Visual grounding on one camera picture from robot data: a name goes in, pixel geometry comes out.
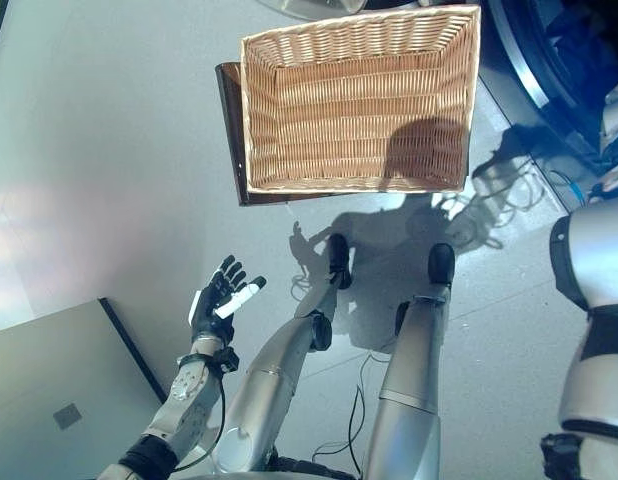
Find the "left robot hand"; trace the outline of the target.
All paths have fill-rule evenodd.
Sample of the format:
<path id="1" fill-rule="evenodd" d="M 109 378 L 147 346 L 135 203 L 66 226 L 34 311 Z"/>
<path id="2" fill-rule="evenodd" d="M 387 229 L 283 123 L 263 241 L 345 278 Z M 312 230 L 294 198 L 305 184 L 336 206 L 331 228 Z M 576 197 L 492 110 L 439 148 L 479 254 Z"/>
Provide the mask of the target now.
<path id="1" fill-rule="evenodd" d="M 188 314 L 192 342 L 203 336 L 215 336 L 225 346 L 231 343 L 235 312 L 266 285 L 263 276 L 250 282 L 245 278 L 242 263 L 229 255 L 213 272 L 207 285 L 195 292 Z"/>

